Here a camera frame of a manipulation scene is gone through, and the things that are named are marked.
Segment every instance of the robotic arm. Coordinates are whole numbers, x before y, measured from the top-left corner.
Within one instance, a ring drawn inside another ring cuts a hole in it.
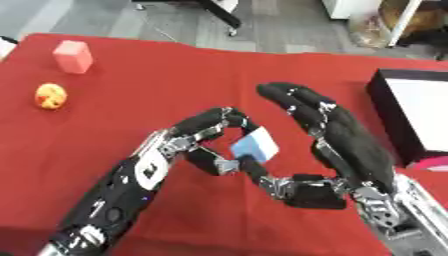
[[[221,173],[233,171],[232,161],[199,145],[220,137],[226,127],[240,127],[243,134],[257,128],[234,108],[213,108],[169,129],[153,132],[84,195],[38,255],[104,255],[154,200],[181,154],[187,154],[187,160],[196,165]],[[204,150],[210,152],[205,160],[195,158]]]
[[[344,209],[348,195],[393,255],[448,255],[446,210],[417,181],[395,172],[390,154],[347,110],[304,86],[272,83],[258,92],[315,138],[313,155],[336,176],[273,177],[244,156],[240,169],[253,183],[292,207]]]

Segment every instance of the black box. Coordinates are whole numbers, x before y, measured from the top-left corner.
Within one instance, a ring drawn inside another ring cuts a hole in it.
[[[367,92],[404,165],[448,155],[448,72],[380,69]]]

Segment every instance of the orange ball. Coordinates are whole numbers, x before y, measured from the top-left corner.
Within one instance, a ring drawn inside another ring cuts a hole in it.
[[[44,109],[58,109],[67,100],[67,92],[57,84],[42,84],[37,88],[36,103]]]

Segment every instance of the gray floor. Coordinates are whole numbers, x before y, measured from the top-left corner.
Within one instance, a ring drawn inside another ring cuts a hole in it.
[[[346,24],[331,21],[320,0],[240,0],[244,23],[236,37],[195,4],[152,3],[136,11],[129,0],[0,0],[0,35],[33,32],[176,41],[204,48],[272,53],[331,52],[430,59],[425,47],[356,47]]]

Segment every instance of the pink cube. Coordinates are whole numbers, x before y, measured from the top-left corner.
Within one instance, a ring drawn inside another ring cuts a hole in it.
[[[84,74],[93,63],[89,47],[84,42],[63,41],[53,55],[61,69],[67,73]]]

